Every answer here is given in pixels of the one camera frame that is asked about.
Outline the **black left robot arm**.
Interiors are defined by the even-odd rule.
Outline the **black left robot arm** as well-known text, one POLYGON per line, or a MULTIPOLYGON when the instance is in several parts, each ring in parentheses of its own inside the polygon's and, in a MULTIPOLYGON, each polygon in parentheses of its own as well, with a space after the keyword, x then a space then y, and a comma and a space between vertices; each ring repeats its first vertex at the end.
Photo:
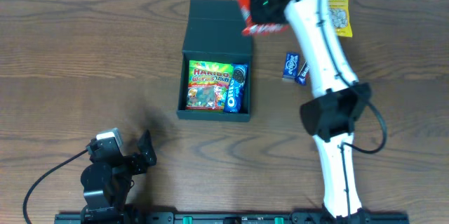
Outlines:
POLYGON ((82 223, 138 223, 139 215, 126 203, 134 186, 133 176, 145 174, 157 163, 151 134, 144 131, 138 151, 123 155, 123 140, 117 128, 96 135, 86 146, 92 162, 81 174, 86 206, 80 213, 82 223))

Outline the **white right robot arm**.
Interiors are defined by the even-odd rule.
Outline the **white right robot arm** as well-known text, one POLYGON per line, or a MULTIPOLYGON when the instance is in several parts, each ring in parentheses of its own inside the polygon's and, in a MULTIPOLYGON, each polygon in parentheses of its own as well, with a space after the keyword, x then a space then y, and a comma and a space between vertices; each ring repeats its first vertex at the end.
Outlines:
POLYGON ((334 30, 329 0, 250 0, 257 25, 287 24, 309 67, 312 100, 301 105, 303 127, 314 139, 323 172, 323 207, 351 221, 362 209, 352 164, 355 123, 371 90, 359 82, 334 30))

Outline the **Haribo gummy worms bag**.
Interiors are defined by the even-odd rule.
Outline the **Haribo gummy worms bag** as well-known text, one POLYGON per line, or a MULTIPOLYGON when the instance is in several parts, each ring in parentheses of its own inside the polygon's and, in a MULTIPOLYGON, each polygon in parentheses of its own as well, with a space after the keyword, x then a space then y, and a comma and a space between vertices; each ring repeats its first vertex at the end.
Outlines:
POLYGON ((233 71, 232 64, 190 60, 186 109, 223 111, 233 71))

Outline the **red Hacks candy bag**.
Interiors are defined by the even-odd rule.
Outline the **red Hacks candy bag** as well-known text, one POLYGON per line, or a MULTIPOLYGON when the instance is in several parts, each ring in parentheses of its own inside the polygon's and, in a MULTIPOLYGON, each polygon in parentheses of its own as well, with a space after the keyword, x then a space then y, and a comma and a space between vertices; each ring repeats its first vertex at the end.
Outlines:
POLYGON ((246 24, 246 27, 242 30, 243 36, 254 36, 259 34, 272 34, 283 32, 288 29, 287 25, 282 24, 256 24, 253 22, 252 15, 250 13, 250 0, 237 0, 241 14, 243 16, 243 20, 246 24))

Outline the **blue Oreo cookie pack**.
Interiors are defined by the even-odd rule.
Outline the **blue Oreo cookie pack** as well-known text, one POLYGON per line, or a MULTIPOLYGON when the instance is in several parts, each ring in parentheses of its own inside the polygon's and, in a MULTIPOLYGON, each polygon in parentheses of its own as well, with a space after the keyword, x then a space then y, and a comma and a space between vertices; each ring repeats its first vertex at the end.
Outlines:
POLYGON ((248 73, 248 64, 233 64, 231 81, 224 106, 226 113, 239 113, 243 104, 243 90, 248 73))

